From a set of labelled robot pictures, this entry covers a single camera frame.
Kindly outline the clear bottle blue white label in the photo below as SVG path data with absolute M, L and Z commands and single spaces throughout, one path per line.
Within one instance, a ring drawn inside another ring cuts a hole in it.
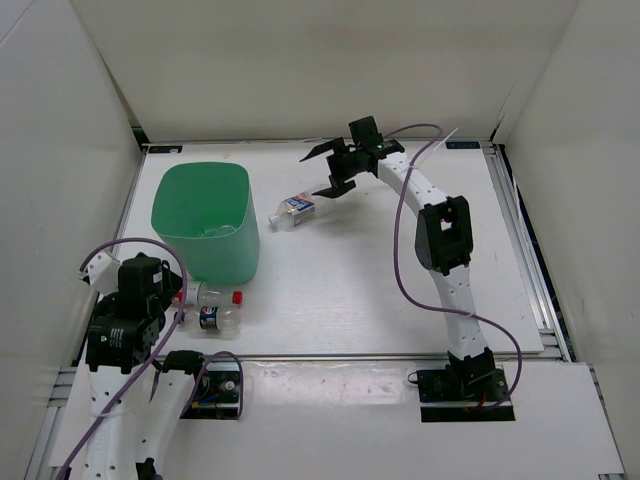
M 270 227 L 275 231 L 292 231 L 326 214 L 332 202 L 318 192 L 328 187 L 328 184 L 319 184 L 285 198 L 268 217 Z

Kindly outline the clear bottle blue cap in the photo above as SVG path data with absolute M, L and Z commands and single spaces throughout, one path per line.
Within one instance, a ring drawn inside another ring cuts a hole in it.
M 233 225 L 208 226 L 201 229 L 198 233 L 200 238 L 220 238 L 232 235 L 237 231 Z

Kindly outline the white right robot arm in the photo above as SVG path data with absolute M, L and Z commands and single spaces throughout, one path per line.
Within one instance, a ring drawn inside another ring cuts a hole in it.
M 444 315 L 448 334 L 448 364 L 436 386 L 455 400 L 471 400 L 481 394 L 496 370 L 476 318 L 470 285 L 473 235 L 469 203 L 463 196 L 451 197 L 438 189 L 416 168 L 396 139 L 385 137 L 368 116 L 349 124 L 352 142 L 338 137 L 313 147 L 305 161 L 324 155 L 329 168 L 328 188 L 319 196 L 336 199 L 356 187 L 355 176 L 371 173 L 399 195 L 394 220 L 394 275 L 399 269 L 399 227 L 403 207 L 416 218 L 414 250 L 420 265 L 436 285 L 439 307 L 429 311 Z

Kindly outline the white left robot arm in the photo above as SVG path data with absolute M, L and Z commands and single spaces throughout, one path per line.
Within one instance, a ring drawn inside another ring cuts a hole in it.
M 106 269 L 115 275 L 115 289 L 94 308 L 87 332 L 94 429 L 81 473 L 85 479 L 159 479 L 177 422 L 188 400 L 206 395 L 210 377 L 200 352 L 152 358 L 182 283 L 168 263 L 140 253 Z

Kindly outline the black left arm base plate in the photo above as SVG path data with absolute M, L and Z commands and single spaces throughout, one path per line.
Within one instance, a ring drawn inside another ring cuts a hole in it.
M 182 419 L 239 420 L 244 409 L 244 375 L 235 361 L 206 366 Z

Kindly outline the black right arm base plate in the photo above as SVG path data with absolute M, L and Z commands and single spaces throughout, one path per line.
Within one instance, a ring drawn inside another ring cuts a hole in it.
M 418 388 L 422 423 L 512 422 L 516 420 L 508 384 L 497 369 L 478 385 L 460 387 L 449 370 L 417 370 L 407 376 Z

